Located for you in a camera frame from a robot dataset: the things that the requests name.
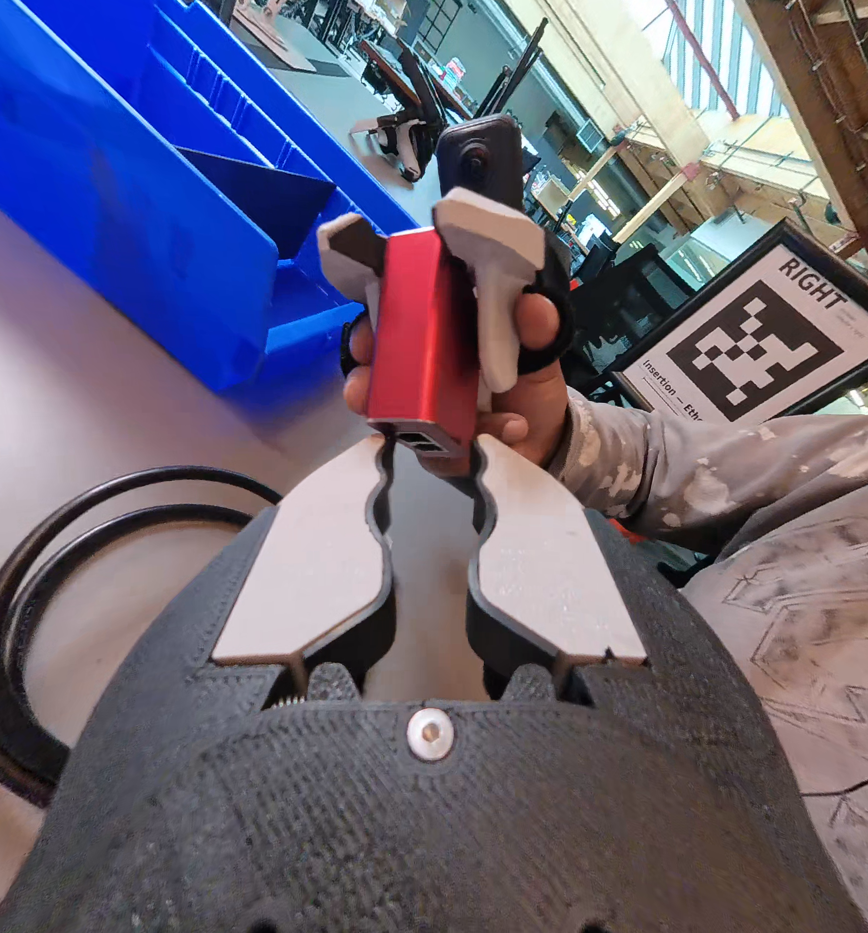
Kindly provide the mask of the black framed marker sign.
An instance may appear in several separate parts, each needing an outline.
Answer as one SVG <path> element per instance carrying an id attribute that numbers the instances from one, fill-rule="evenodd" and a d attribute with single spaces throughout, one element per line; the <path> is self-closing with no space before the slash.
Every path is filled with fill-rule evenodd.
<path id="1" fill-rule="evenodd" d="M 615 367 L 634 407 L 752 426 L 868 381 L 868 276 L 780 221 Z"/>

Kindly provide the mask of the person's right hand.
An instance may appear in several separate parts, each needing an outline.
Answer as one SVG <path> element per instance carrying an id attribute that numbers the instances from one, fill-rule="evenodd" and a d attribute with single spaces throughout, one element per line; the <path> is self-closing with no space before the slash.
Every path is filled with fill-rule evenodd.
<path id="1" fill-rule="evenodd" d="M 559 315 L 546 297 L 523 293 L 514 311 L 521 348 L 542 351 L 555 341 Z M 373 356 L 373 331 L 362 314 L 350 327 L 348 350 L 355 367 L 345 378 L 347 407 L 366 417 Z M 492 398 L 491 410 L 477 415 L 475 436 L 490 435 L 530 462 L 545 467 L 556 453 L 568 419 L 568 392 L 560 362 L 519 377 L 513 388 Z"/>

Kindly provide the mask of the light wooden tablet stand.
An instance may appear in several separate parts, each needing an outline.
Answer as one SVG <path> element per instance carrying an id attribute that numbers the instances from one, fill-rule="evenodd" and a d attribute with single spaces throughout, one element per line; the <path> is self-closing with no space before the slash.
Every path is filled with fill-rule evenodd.
<path id="1" fill-rule="evenodd" d="M 287 1 L 235 1 L 230 23 L 237 22 L 269 53 L 277 58 L 281 67 L 295 72 L 315 74 L 311 61 L 285 40 L 276 23 Z"/>

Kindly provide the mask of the black bin divider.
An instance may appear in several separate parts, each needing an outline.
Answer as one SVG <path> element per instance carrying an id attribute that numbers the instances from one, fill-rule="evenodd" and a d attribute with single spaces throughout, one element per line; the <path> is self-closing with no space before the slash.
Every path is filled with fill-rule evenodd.
<path id="1" fill-rule="evenodd" d="M 330 180 L 179 146 L 177 151 L 293 259 L 337 186 Z"/>

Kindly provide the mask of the black white headset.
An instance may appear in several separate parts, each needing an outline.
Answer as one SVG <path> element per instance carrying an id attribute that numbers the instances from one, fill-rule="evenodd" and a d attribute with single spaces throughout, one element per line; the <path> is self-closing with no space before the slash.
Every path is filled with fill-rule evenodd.
<path id="1" fill-rule="evenodd" d="M 446 127 L 443 117 L 428 120 L 418 117 L 414 111 L 401 110 L 358 121 L 350 128 L 349 135 L 374 135 L 381 154 L 395 157 L 401 176 L 414 184 L 424 177 Z"/>

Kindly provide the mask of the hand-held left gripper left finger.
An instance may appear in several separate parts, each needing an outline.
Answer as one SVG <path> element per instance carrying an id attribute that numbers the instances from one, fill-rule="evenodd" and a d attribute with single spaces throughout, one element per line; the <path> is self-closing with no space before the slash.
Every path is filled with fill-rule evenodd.
<path id="1" fill-rule="evenodd" d="M 303 667 L 379 611 L 393 571 L 392 444 L 363 438 L 278 505 L 211 653 L 221 666 Z"/>

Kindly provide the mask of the blue plastic bin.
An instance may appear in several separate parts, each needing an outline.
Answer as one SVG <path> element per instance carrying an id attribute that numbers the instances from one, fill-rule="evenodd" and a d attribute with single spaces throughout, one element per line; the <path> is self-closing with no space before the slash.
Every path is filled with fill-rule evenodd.
<path id="1" fill-rule="evenodd" d="M 337 190 L 280 259 L 179 146 Z M 358 314 L 321 224 L 422 224 L 202 2 L 0 2 L 0 210 L 215 392 L 311 366 Z"/>

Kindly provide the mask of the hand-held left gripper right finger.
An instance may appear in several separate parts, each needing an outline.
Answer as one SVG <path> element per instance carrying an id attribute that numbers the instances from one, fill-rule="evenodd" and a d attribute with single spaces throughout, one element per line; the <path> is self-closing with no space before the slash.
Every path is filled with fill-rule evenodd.
<path id="1" fill-rule="evenodd" d="M 477 552 L 467 635 L 489 667 L 579 667 L 648 653 L 577 498 L 540 467 L 476 441 Z"/>

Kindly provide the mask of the red ethernet splitter box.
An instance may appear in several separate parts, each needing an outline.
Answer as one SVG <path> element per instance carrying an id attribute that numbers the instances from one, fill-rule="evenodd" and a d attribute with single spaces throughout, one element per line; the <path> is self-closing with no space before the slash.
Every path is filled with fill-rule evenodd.
<path id="1" fill-rule="evenodd" d="M 433 227 L 386 245 L 370 365 L 370 426 L 429 460 L 467 459 L 477 417 L 471 277 Z"/>

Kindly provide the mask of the black red office chair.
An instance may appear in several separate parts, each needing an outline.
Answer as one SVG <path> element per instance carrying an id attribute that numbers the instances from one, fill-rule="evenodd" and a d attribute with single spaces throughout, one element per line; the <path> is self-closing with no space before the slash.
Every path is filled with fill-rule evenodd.
<path id="1" fill-rule="evenodd" d="M 593 392 L 694 294 L 652 243 L 575 280 L 570 292 L 575 335 L 561 359 L 567 384 L 585 395 Z"/>

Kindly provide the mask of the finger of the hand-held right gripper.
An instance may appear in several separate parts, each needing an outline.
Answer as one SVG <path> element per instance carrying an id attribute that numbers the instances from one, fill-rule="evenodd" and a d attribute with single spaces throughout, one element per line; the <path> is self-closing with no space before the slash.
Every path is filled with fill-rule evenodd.
<path id="1" fill-rule="evenodd" d="M 455 188 L 436 202 L 432 219 L 451 255 L 477 283 L 490 276 L 532 283 L 544 268 L 542 228 L 505 204 Z"/>
<path id="2" fill-rule="evenodd" d="M 317 245 L 324 278 L 350 301 L 377 308 L 388 240 L 357 213 L 321 224 Z"/>

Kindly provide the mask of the person's splotched grey hoodie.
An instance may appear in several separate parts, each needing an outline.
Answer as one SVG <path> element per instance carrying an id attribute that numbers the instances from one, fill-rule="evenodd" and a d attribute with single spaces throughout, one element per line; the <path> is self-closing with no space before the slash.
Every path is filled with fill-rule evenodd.
<path id="1" fill-rule="evenodd" d="M 868 918 L 868 484 L 758 510 L 684 595 L 742 668 Z"/>

